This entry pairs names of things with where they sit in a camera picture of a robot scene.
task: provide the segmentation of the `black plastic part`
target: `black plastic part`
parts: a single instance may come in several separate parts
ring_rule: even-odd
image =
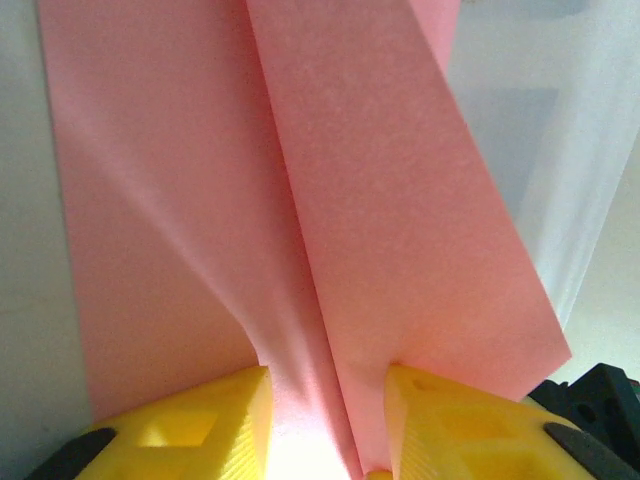
[[[640,402],[624,370],[600,363],[570,386],[546,380],[529,396],[640,472]]]
[[[550,422],[544,431],[597,480],[640,480],[620,457],[588,433]]]
[[[25,480],[73,480],[115,436],[116,431],[113,428],[101,428],[74,438],[36,468]]]

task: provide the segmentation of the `ridged plastic surface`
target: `ridged plastic surface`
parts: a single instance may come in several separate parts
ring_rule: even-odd
[[[118,434],[78,479],[261,479],[272,411],[268,369],[242,370],[97,425]]]
[[[542,429],[567,420],[417,369],[389,369],[385,416],[396,480],[592,479]]]

